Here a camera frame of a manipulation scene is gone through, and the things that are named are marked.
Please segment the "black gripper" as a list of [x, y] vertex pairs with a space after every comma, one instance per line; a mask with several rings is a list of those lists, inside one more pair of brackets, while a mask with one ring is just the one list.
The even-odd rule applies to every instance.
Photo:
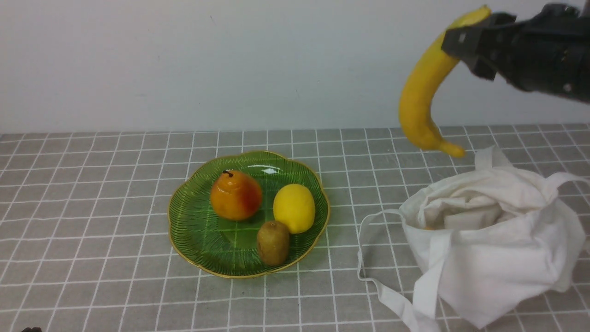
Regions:
[[484, 26], [445, 32], [441, 50], [488, 81], [499, 74], [514, 88], [588, 103], [590, 20], [566, 4], [547, 4], [531, 19], [494, 12]]

